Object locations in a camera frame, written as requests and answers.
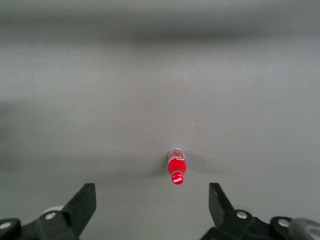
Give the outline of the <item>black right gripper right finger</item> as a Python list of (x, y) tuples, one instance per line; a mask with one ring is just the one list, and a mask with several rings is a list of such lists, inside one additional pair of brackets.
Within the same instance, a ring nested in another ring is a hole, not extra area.
[(273, 217), (265, 223), (243, 209), (235, 209), (219, 183), (208, 187), (208, 208), (214, 227), (203, 240), (290, 240), (291, 218)]

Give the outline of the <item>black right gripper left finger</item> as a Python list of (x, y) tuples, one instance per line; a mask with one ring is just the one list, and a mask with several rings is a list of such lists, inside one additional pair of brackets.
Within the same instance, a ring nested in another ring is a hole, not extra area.
[(86, 183), (63, 206), (22, 225), (18, 218), (0, 220), (2, 240), (78, 240), (97, 207), (96, 186)]

